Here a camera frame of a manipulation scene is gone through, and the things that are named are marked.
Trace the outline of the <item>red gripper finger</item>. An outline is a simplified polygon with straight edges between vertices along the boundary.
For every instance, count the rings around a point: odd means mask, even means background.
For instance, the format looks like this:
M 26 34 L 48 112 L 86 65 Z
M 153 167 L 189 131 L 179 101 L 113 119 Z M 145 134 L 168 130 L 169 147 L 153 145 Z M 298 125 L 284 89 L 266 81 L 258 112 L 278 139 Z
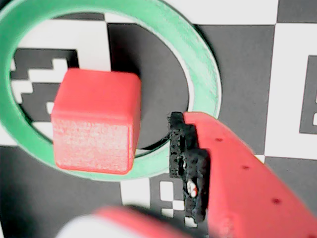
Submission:
M 220 238 L 314 238 L 317 220 L 226 125 L 172 112 L 169 174 L 183 181 L 185 213 Z
M 171 219 L 138 206 L 105 207 L 66 223 L 57 238 L 189 238 Z

